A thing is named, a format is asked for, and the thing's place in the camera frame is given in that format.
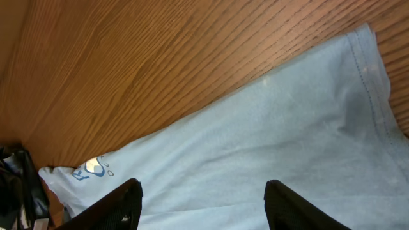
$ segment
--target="light blue fabric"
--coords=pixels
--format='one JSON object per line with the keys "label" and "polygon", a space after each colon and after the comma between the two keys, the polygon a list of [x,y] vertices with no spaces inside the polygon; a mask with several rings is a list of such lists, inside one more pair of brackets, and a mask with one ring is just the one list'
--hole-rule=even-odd
{"label": "light blue fabric", "polygon": [[78,169],[40,169],[71,215],[141,181],[139,229],[268,229],[278,179],[352,229],[409,229],[409,145],[363,25]]}

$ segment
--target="wooden table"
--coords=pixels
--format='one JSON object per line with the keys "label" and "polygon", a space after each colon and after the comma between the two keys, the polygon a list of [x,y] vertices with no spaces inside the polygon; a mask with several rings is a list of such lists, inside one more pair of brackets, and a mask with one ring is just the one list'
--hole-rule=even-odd
{"label": "wooden table", "polygon": [[409,134],[407,0],[34,0],[0,79],[0,141],[77,166],[364,22]]}

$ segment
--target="t-shirt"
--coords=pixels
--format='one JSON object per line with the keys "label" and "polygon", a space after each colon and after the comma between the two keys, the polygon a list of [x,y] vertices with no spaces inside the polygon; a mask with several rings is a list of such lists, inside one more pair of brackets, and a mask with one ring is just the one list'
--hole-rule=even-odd
{"label": "t-shirt", "polygon": [[352,229],[409,229],[409,147],[389,94],[365,24],[163,130],[39,173],[72,217],[137,178],[138,229],[268,229],[272,179]]}

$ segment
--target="wooden surface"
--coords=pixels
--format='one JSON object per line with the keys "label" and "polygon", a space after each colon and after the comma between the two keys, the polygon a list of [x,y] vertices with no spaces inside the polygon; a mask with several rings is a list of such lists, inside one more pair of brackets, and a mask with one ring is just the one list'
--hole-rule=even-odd
{"label": "wooden surface", "polygon": [[409,133],[407,0],[33,0],[0,78],[0,141],[77,166],[364,22]]}
{"label": "wooden surface", "polygon": [[0,0],[0,76],[19,38],[27,7],[26,0]]}

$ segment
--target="printed logo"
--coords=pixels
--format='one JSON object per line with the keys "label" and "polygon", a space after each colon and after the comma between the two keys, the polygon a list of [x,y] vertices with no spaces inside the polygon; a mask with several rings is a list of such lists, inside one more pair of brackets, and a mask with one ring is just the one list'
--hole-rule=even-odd
{"label": "printed logo", "polygon": [[72,176],[79,181],[88,179],[90,175],[103,177],[106,173],[108,174],[108,176],[114,176],[114,173],[111,170],[105,170],[105,168],[109,167],[109,164],[103,163],[103,158],[104,156],[102,155],[100,157],[94,157],[90,160],[87,160],[85,164],[82,164],[72,173]]}

